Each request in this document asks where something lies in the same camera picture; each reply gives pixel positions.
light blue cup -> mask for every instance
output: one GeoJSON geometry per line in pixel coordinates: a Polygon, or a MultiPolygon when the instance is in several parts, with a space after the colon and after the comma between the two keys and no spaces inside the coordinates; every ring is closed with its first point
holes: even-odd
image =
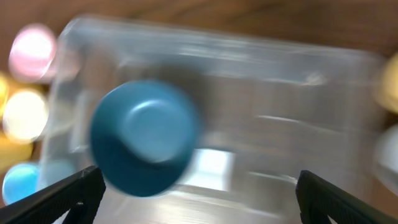
{"type": "Polygon", "coordinates": [[[22,200],[36,192],[39,167],[36,164],[18,164],[8,170],[2,183],[2,197],[6,205],[22,200]]]}
{"type": "Polygon", "coordinates": [[[187,168],[201,130],[195,105],[158,81],[125,83],[91,120],[93,159],[107,180],[138,197],[164,192],[187,168]]]}

brown wooden surface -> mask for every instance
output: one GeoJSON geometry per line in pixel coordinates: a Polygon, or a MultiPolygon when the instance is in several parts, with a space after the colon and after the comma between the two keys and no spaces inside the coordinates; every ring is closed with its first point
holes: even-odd
{"type": "MultiPolygon", "coordinates": [[[[59,34],[94,12],[391,55],[398,48],[398,0],[1,0],[0,70],[14,36],[41,22],[59,34]]],[[[373,202],[398,217],[398,200],[375,180],[373,202]]]]}

wooden table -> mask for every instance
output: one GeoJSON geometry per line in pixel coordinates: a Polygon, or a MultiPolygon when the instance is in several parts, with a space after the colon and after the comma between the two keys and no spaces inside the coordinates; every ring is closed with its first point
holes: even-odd
{"type": "MultiPolygon", "coordinates": [[[[32,22],[59,34],[75,16],[98,13],[373,51],[398,47],[398,0],[2,0],[0,70],[18,30],[32,22]]],[[[398,218],[398,198],[374,181],[373,204],[398,218]]]]}

blue object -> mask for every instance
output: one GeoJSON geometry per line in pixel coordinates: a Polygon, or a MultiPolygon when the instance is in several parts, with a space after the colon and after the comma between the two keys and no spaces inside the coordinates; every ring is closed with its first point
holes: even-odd
{"type": "Polygon", "coordinates": [[[2,197],[6,205],[26,198],[36,192],[39,167],[35,164],[18,164],[8,170],[2,183],[2,197]]]}
{"type": "Polygon", "coordinates": [[[129,82],[108,93],[94,112],[91,152],[116,188],[153,196],[181,177],[200,130],[197,109],[183,92],[158,81],[129,82]]]}

clear plastic container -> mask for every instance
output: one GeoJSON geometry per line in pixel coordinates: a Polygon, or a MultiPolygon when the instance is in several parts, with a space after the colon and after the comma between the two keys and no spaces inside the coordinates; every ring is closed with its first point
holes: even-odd
{"type": "Polygon", "coordinates": [[[107,184],[95,223],[300,223],[294,188],[303,169],[360,199],[369,195],[384,118],[370,91],[384,62],[377,55],[80,17],[62,32],[56,61],[41,187],[62,178],[54,161],[75,171],[93,163],[92,112],[122,83],[171,82],[204,117],[195,161],[179,184],[152,198],[107,184]],[[71,51],[81,58],[74,77],[63,74],[71,51]],[[208,165],[214,152],[225,162],[208,165]]]}

